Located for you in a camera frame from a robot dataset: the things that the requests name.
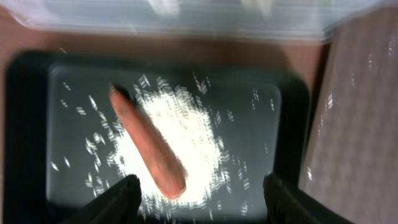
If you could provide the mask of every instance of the dark baking tray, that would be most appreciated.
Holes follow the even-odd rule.
[[[198,91],[193,72],[199,80],[206,77],[211,80],[205,96]],[[214,194],[214,200],[225,201],[222,211],[213,209],[214,221],[266,220],[262,181],[270,172],[297,185],[309,95],[305,84],[293,75],[176,62],[25,52],[10,64],[6,77],[5,223],[55,223],[93,199],[92,190],[84,184],[93,163],[84,163],[90,158],[80,139],[84,140],[82,136],[92,134],[100,126],[96,127],[97,118],[82,117],[75,107],[88,108],[90,94],[107,118],[116,120],[107,97],[109,83],[130,90],[143,73],[152,83],[162,76],[171,87],[185,86],[193,95],[200,95],[214,112],[221,111],[223,122],[215,127],[215,134],[223,137],[231,154],[247,162],[251,188],[243,190],[241,181],[232,177],[238,168],[230,164],[234,193],[220,189]],[[64,83],[72,91],[66,90]],[[251,101],[253,89],[259,95],[259,101],[254,101],[255,110]],[[62,99],[68,99],[74,113],[64,112]],[[233,123],[222,112],[227,109],[234,114]],[[52,171],[50,162],[65,155],[71,163],[79,165],[65,172]],[[111,185],[120,179],[111,168],[101,172]],[[246,216],[240,214],[242,202],[248,203]],[[213,201],[208,205],[210,209],[216,206]],[[192,221],[192,217],[197,221],[210,220],[208,211],[199,209],[181,210],[174,217],[185,222]]]

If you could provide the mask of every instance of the wooden table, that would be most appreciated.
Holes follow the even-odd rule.
[[[0,8],[0,71],[16,53],[26,49],[65,51],[131,58],[183,60],[214,65],[290,70],[303,78],[313,92],[318,65],[322,60],[321,42],[280,42],[273,44],[173,38],[112,37],[105,35],[61,34],[29,30]],[[0,81],[4,108],[4,79]],[[0,110],[0,126],[4,112]],[[4,135],[0,134],[1,151]]]

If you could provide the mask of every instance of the carrot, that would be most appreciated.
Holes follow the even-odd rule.
[[[180,161],[115,86],[111,85],[109,99],[156,186],[167,198],[178,198],[185,191],[185,178]]]

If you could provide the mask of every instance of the plastic container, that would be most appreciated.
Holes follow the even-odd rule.
[[[256,40],[329,36],[382,0],[0,0],[26,27],[102,34]]]
[[[192,71],[195,78],[187,75]],[[113,129],[117,118],[108,100],[109,83],[122,85],[133,95],[132,85],[139,85],[143,73],[152,84],[145,90],[156,90],[156,79],[161,76],[171,88],[185,86],[195,98],[199,97],[202,106],[214,111],[212,119],[219,114],[221,119],[213,126],[214,134],[223,139],[224,152],[230,157],[222,168],[229,172],[230,190],[223,185],[212,192],[207,208],[173,210],[177,223],[194,223],[193,218],[198,223],[212,219],[223,223],[263,223],[267,216],[265,175],[275,173],[297,186],[310,97],[304,82],[295,75],[179,62],[24,52],[6,72],[3,223],[58,223],[96,197],[93,192],[100,184],[98,179],[109,181],[110,186],[120,181],[115,167],[107,165],[114,144],[108,140],[110,129],[104,129],[99,113],[107,117]],[[208,80],[203,83],[208,88],[206,94],[198,90],[196,78],[199,82]],[[88,94],[95,99],[97,111]],[[76,106],[84,108],[86,115],[79,114]],[[103,163],[98,172],[95,158],[85,148],[86,139],[92,139],[94,132],[104,136],[106,142],[98,144],[98,158]],[[85,180],[91,174],[94,181],[88,187]],[[145,211],[153,205],[146,202],[142,204]],[[146,221],[163,223],[156,219],[154,211],[158,210],[148,210]],[[166,211],[169,208],[165,206],[159,217],[166,219]]]

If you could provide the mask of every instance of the brown surface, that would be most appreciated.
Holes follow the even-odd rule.
[[[1,71],[4,71],[5,65],[11,58],[22,50],[42,49],[59,52],[61,48],[67,53],[83,52],[291,70],[302,77],[311,90],[313,90],[322,52],[319,42],[256,44],[46,33],[22,27],[4,9],[0,8]],[[4,105],[3,79],[0,81],[0,88],[2,90],[0,99]],[[3,118],[3,110],[0,110],[0,113],[0,117]],[[0,119],[1,127],[4,126],[3,120]]]
[[[354,223],[398,220],[398,8],[343,24],[331,48],[301,188]]]

